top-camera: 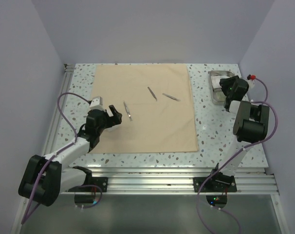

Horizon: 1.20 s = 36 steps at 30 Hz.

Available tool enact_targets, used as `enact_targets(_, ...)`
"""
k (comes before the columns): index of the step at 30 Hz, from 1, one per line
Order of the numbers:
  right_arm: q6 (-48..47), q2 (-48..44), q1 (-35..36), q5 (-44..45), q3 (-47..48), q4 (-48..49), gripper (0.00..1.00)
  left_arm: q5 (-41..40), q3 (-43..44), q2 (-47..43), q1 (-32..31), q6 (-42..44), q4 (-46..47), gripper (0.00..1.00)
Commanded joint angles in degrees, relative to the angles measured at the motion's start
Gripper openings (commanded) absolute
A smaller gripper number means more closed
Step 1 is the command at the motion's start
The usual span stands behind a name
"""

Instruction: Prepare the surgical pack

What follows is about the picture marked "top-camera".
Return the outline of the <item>straight steel tweezers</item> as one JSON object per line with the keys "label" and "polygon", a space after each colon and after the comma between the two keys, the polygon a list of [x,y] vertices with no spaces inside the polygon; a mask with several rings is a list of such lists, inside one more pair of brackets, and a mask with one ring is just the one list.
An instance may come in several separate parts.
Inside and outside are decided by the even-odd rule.
{"label": "straight steel tweezers", "polygon": [[130,113],[130,111],[129,111],[129,108],[128,108],[126,102],[123,101],[123,104],[124,104],[124,108],[125,108],[125,110],[126,110],[126,113],[127,113],[128,117],[129,117],[129,120],[130,120],[130,121],[133,121],[133,120],[132,120],[131,113]]}

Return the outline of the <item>stainless steel tray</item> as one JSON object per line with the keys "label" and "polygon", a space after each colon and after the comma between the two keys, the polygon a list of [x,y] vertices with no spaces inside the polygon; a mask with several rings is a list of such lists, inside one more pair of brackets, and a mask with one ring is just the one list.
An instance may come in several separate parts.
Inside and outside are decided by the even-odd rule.
{"label": "stainless steel tray", "polygon": [[231,71],[212,70],[209,72],[209,87],[211,91],[212,102],[215,105],[223,105],[225,102],[225,95],[221,90],[220,80],[222,78],[231,78],[235,74]]}

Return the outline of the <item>beige cloth mat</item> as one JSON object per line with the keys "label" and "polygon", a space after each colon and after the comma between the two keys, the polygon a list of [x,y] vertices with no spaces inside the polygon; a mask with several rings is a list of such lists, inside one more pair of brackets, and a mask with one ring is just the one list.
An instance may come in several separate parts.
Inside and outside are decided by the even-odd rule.
{"label": "beige cloth mat", "polygon": [[[101,134],[94,153],[198,151],[193,95],[186,65],[98,65],[91,96],[101,96],[105,106],[113,105],[122,114],[118,128]],[[133,121],[129,120],[123,101]]]}

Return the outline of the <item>curved steel tweezers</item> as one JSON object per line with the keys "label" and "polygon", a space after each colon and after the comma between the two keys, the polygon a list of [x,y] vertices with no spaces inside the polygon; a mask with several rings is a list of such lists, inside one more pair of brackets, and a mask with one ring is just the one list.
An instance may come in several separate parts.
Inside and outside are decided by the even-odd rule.
{"label": "curved steel tweezers", "polygon": [[156,95],[154,94],[154,92],[151,90],[151,88],[150,87],[147,87],[148,88],[148,90],[150,91],[150,93],[151,93],[151,95],[153,96],[153,98],[157,101],[157,97],[156,97]]}
{"label": "curved steel tweezers", "polygon": [[165,93],[162,93],[163,96],[167,97],[167,98],[170,98],[172,100],[175,100],[175,101],[181,101],[180,99],[176,98],[176,97],[173,97],[171,95],[168,95],[168,94],[165,94]]}

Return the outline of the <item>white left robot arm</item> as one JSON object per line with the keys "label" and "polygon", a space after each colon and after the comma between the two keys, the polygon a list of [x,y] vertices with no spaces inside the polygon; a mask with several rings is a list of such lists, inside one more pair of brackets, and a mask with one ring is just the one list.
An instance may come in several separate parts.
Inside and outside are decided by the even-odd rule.
{"label": "white left robot arm", "polygon": [[113,105],[106,110],[90,110],[77,137],[64,148],[45,156],[34,155],[29,159],[18,188],[18,194],[39,204],[51,206],[60,193],[74,189],[88,191],[93,179],[89,169],[70,167],[79,157],[92,151],[105,129],[122,123],[122,114]]}

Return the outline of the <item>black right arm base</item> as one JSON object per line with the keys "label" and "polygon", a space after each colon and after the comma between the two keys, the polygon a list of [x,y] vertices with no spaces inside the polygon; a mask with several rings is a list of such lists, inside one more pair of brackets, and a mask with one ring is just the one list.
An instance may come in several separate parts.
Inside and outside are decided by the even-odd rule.
{"label": "black right arm base", "polygon": [[209,205],[223,208],[226,206],[228,198],[228,193],[237,192],[237,186],[234,176],[224,175],[221,172],[216,173],[218,167],[216,166],[212,169],[210,175],[213,175],[205,183],[207,177],[194,177],[193,178],[193,188],[194,192],[199,191],[204,193],[216,193],[215,195],[207,195],[206,200]]}

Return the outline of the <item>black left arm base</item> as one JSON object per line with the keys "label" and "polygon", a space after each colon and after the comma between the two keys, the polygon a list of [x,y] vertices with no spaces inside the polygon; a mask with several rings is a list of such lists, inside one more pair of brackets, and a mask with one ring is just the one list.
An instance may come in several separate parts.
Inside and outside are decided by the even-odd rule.
{"label": "black left arm base", "polygon": [[85,192],[88,195],[74,195],[74,202],[76,205],[81,205],[82,209],[94,207],[102,199],[103,193],[107,191],[108,178],[107,177],[93,177],[92,171],[75,166],[73,169],[78,169],[86,174],[86,178],[82,185],[76,186],[71,189],[72,192]]}

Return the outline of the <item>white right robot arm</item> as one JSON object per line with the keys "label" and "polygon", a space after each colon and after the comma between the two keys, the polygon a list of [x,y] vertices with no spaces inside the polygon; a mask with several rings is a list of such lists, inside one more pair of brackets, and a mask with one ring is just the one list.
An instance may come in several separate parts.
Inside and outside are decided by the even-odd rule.
{"label": "white right robot arm", "polygon": [[249,149],[262,143],[267,136],[270,108],[263,102],[244,101],[243,97],[252,89],[258,78],[248,75],[247,79],[233,76],[221,78],[219,86],[225,95],[224,108],[236,115],[233,126],[234,140],[221,164],[217,164],[208,180],[213,191],[226,186],[226,179],[234,177],[236,170]]}

